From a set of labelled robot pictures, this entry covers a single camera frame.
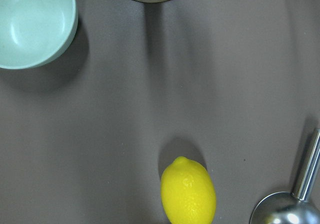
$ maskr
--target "gray table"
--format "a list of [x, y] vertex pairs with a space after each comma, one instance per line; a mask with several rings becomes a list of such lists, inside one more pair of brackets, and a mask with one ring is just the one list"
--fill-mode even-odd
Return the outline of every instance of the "gray table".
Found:
[[216, 224], [291, 189], [320, 118], [320, 0], [77, 3], [60, 58], [0, 70], [0, 223], [167, 224], [178, 155], [207, 167]]

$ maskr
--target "spoon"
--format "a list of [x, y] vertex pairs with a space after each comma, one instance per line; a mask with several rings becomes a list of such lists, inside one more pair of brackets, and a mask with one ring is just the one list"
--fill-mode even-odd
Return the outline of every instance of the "spoon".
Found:
[[292, 193], [276, 192], [254, 208], [249, 224], [319, 224], [320, 211], [308, 202], [320, 166], [320, 129], [316, 128]]

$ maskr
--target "mint green bowl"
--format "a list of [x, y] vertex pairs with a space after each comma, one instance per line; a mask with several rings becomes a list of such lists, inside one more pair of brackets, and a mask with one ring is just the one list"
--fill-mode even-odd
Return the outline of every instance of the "mint green bowl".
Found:
[[0, 0], [0, 67], [26, 69], [59, 57], [78, 25], [76, 0]]

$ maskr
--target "lemon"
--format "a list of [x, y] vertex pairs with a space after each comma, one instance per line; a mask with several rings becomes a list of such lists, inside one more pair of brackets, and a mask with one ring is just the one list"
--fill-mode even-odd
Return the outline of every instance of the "lemon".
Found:
[[172, 224], [211, 224], [216, 192], [206, 169], [198, 162], [178, 157], [161, 177], [161, 200]]

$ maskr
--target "ladle handle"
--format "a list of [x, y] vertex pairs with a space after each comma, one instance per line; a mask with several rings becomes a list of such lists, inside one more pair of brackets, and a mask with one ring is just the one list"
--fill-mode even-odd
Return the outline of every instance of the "ladle handle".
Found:
[[306, 155], [303, 158], [292, 196], [302, 201], [308, 201], [320, 166], [320, 129], [316, 128], [314, 130]]

